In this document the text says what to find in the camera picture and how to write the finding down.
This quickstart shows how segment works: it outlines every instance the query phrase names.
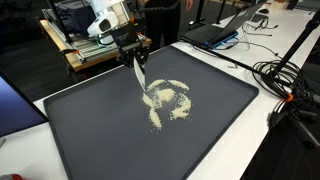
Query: desk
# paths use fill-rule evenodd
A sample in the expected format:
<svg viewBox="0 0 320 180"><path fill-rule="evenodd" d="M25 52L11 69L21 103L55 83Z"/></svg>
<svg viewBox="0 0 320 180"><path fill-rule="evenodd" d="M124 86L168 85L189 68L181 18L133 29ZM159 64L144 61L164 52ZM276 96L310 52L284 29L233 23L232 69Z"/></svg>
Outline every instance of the desk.
<svg viewBox="0 0 320 180"><path fill-rule="evenodd" d="M258 44L263 42L265 46L278 52L280 56L283 56L290 48L312 17L309 12L302 10L272 10L269 16L270 26L279 24L279 28L263 32L272 33L273 36L249 36L249 41ZM299 24L290 23L292 19ZM222 21L222 25L229 20L230 18ZM301 67L319 35L320 29L318 28L294 54L291 61ZM268 114L279 99L258 86L247 70L240 67L238 69L228 68L232 65L231 63L201 53L186 43L175 43L174 46L260 89L257 98L236 119L189 177L192 180L239 179L267 134ZM245 44L239 44L221 53L248 65L253 65L257 61L274 59L273 54L260 47L251 46L249 51L246 51L246 48ZM43 99L35 104L44 112ZM0 174L16 172L33 179L67 179L48 124L12 134L7 139L6 144L0 149Z"/></svg>
<svg viewBox="0 0 320 180"><path fill-rule="evenodd" d="M59 51L69 49L67 46L67 43L63 41L63 39L60 38L58 33L50 26L48 20L40 20L39 21L40 26L42 27L43 31L48 34L48 36L52 39L54 44L58 47ZM151 39L146 38L145 44L150 45L151 44ZM119 51L115 50L114 52L105 54L103 57L98 58L97 60L94 61L87 61L85 63L81 63L79 58L74 55L74 54L66 54L65 59L67 61L67 64L69 64L73 71L78 72L80 70L89 68L91 66L94 66L96 64L102 63L104 61L107 61L109 59L117 57Z"/></svg>

